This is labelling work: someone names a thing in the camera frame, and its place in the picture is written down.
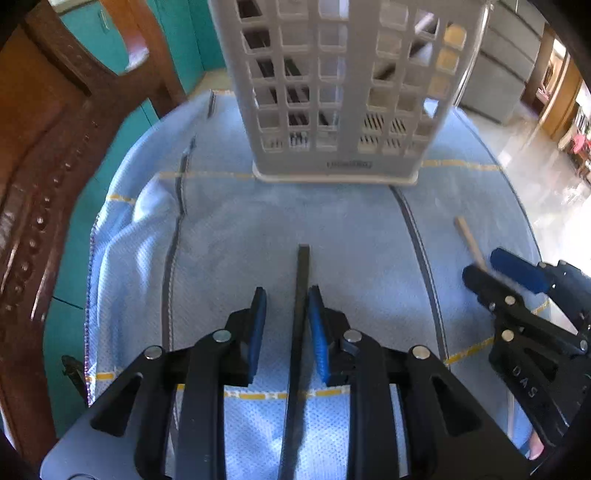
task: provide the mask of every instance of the tiled floor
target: tiled floor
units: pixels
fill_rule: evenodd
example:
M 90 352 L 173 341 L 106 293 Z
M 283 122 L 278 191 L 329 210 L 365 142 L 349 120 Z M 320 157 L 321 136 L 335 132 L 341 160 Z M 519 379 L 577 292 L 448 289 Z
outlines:
M 231 88 L 224 70 L 208 72 L 191 96 L 211 88 Z M 145 112 L 146 119 L 136 112 L 122 127 L 130 130 L 131 135 L 122 136 L 122 139 L 138 138 L 149 127 L 149 123 L 144 125 L 144 122 L 148 122 L 148 118 L 152 122 L 148 112 Z M 536 120 L 525 109 L 517 109 L 506 126 L 497 125 L 474 113 L 468 112 L 468 116 L 477 126 L 484 142 L 505 167 L 527 211 L 544 259 L 553 263 L 564 259 L 591 273 L 591 255 L 586 243 L 591 238 L 591 224 L 586 221 L 591 218 L 591 189 L 575 176 L 568 156 L 559 152 L 543 131 L 534 132 Z M 83 326 L 90 230 L 111 179 L 130 147 L 129 140 L 114 142 L 95 178 L 83 191 L 70 222 L 44 342 L 46 371 L 58 434 L 67 430 L 84 409 L 74 386 L 61 374 L 60 359 L 62 355 L 79 359 L 84 356 Z M 555 318 L 557 322 L 568 326 L 553 311 Z
M 525 207 L 542 258 L 565 260 L 591 274 L 591 187 L 575 175 L 569 156 L 541 129 L 523 106 L 507 125 L 467 112 L 481 138 L 503 165 Z M 554 322 L 572 325 L 554 306 Z

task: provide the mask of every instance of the silver screw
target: silver screw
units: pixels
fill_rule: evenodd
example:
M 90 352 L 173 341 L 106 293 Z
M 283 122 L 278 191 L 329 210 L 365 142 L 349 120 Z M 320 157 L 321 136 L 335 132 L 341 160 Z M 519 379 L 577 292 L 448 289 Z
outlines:
M 343 334 L 343 338 L 349 343 L 357 343 L 361 340 L 362 335 L 361 332 L 358 332 L 357 330 L 347 330 Z
M 515 338 L 515 334 L 511 330 L 503 330 L 503 333 L 501 333 L 501 338 L 506 342 L 510 342 L 513 340 L 513 338 Z
M 157 358 L 160 358 L 161 355 L 162 347 L 159 347 L 158 345 L 149 346 L 146 350 L 144 350 L 144 357 L 146 357 L 148 360 L 156 360 Z
M 217 343 L 225 343 L 230 338 L 232 338 L 232 334 L 227 330 L 218 330 L 217 332 L 213 332 L 213 339 Z
M 415 348 L 413 348 L 413 355 L 419 360 L 425 360 L 426 358 L 429 358 L 431 352 L 426 346 L 417 345 Z

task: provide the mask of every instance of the light blue towel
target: light blue towel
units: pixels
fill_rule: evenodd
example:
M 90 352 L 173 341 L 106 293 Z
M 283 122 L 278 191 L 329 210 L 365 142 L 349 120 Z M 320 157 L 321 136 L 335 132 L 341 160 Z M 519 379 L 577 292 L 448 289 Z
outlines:
M 326 306 L 384 346 L 427 345 L 506 429 L 507 390 L 487 360 L 492 316 L 462 284 L 472 259 L 454 217 L 466 218 L 485 255 L 501 246 L 531 262 L 540 256 L 519 201 L 467 117 L 449 113 L 417 186 L 391 189 L 261 183 L 235 99 L 218 97 L 211 118 L 207 107 L 208 95 L 200 96 L 147 132 L 99 214 L 87 309 L 91 400 L 146 346 L 194 344 L 263 286 L 258 374 L 249 388 L 226 387 L 226 464 L 231 480 L 275 479 L 297 246 L 306 243 L 310 284 Z M 545 300 L 525 298 L 532 309 Z M 327 391 L 315 372 L 307 388 L 296 478 L 342 479 L 347 389 Z M 517 417 L 520 446 L 531 426 L 520 409 Z

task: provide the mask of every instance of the yellow stripe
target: yellow stripe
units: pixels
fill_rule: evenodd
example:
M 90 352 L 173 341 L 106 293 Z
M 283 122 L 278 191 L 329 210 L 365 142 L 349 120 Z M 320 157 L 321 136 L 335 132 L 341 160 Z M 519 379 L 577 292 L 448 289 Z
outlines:
M 105 200 L 110 200 L 111 202 L 125 202 L 129 203 L 130 205 L 135 205 L 135 199 L 130 199 L 128 197 L 123 197 L 114 193 L 113 195 L 107 195 Z
M 171 180 L 177 178 L 194 179 L 196 177 L 208 177 L 213 179 L 238 179 L 238 180 L 252 180 L 255 176 L 252 173 L 234 173 L 232 171 L 189 171 L 187 173 L 180 173 L 178 171 L 161 171 L 158 174 L 161 180 Z
M 538 315 L 541 311 L 545 310 L 549 306 L 550 306 L 550 301 L 549 301 L 549 299 L 546 299 L 546 301 L 542 305 L 540 305 L 538 308 L 532 310 L 531 313 L 533 313 L 534 315 Z
M 541 311 L 546 309 L 550 305 L 550 301 L 546 299 L 546 301 L 537 307 L 536 309 L 532 310 L 531 313 L 534 315 L 538 315 Z M 458 352 L 452 356 L 450 356 L 447 360 L 443 363 L 447 366 L 452 365 L 460 360 L 467 358 L 468 356 L 472 356 L 475 353 L 478 353 L 484 350 L 487 346 L 492 345 L 494 341 L 494 337 L 489 337 L 486 340 L 483 340 L 479 343 L 475 343 L 474 345 L 466 348 L 465 350 Z M 115 374 L 113 372 L 101 372 L 96 374 L 95 376 L 89 375 L 86 377 L 86 381 L 109 381 L 115 378 Z M 184 384 L 178 385 L 178 390 L 184 390 Z M 334 397 L 337 395 L 348 395 L 349 394 L 349 387 L 344 385 L 342 387 L 336 388 L 326 388 L 323 390 L 309 390 L 306 392 L 307 398 L 313 397 Z M 224 397 L 226 398 L 238 398 L 240 400 L 285 400 L 287 398 L 287 392 L 237 392 L 233 390 L 224 390 Z
M 484 340 L 483 342 L 476 343 L 476 344 L 468 347 L 463 352 L 459 352 L 459 353 L 456 353 L 455 355 L 452 355 L 447 360 L 445 360 L 443 363 L 446 364 L 447 366 L 449 366 L 451 364 L 459 362 L 460 360 L 462 360 L 463 358 L 466 358 L 467 356 L 474 355 L 475 353 L 480 352 L 481 350 L 485 349 L 487 346 L 491 345 L 492 342 L 494 341 L 494 339 L 495 339 L 494 337 L 490 337 L 490 338 L 487 338 L 486 340 Z
M 479 163 L 468 162 L 465 160 L 423 160 L 423 167 L 464 167 L 470 170 L 479 171 L 500 171 L 501 168 L 498 165 L 482 165 Z M 232 171 L 189 171 L 187 173 L 180 173 L 178 171 L 161 171 L 158 174 L 161 180 L 172 180 L 179 177 L 185 179 L 193 179 L 196 177 L 208 177 L 214 179 L 240 179 L 240 180 L 252 180 L 255 176 L 252 173 L 236 173 Z
M 533 313 L 534 315 L 538 315 L 541 311 L 546 309 L 548 306 L 550 306 L 550 301 L 548 299 L 546 299 L 546 301 L 542 305 L 540 305 L 536 309 L 532 310 L 531 313 Z M 490 337 L 490 338 L 487 338 L 486 340 L 483 340 L 480 343 L 476 343 L 476 344 L 468 347 L 466 350 L 456 353 L 455 355 L 452 355 L 447 360 L 445 360 L 443 363 L 445 363 L 446 365 L 451 365 L 456 362 L 459 362 L 460 360 L 462 360 L 463 358 L 466 358 L 467 356 L 474 355 L 475 353 L 478 353 L 481 350 L 484 350 L 487 346 L 491 345 L 492 342 L 494 341 L 494 339 L 495 339 L 494 337 Z
M 464 167 L 470 170 L 479 171 L 500 171 L 498 165 L 482 165 L 480 163 L 468 162 L 465 160 L 423 160 L 421 166 L 424 167 Z

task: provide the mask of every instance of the teal cabinet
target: teal cabinet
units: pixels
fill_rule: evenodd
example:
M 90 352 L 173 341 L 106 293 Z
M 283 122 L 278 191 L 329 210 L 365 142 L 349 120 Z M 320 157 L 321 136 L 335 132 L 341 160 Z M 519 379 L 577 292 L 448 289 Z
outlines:
M 155 0 L 174 67 L 185 92 L 203 76 L 203 65 L 187 0 Z
M 58 437 L 69 429 L 86 409 L 74 384 L 62 374 L 62 355 L 84 360 L 84 309 L 53 300 L 43 336 L 43 357 L 51 413 Z
M 205 71 L 226 68 L 207 0 L 189 0 L 189 7 L 203 68 Z
M 117 74 L 125 71 L 129 58 L 123 38 L 100 3 L 75 8 L 62 15 L 61 21 L 105 67 Z
M 147 4 L 164 32 L 183 89 L 189 93 L 203 76 L 189 2 L 147 0 Z M 100 3 L 92 2 L 75 8 L 62 15 L 61 20 L 78 41 L 107 68 L 117 74 L 125 71 L 128 64 L 125 44 Z

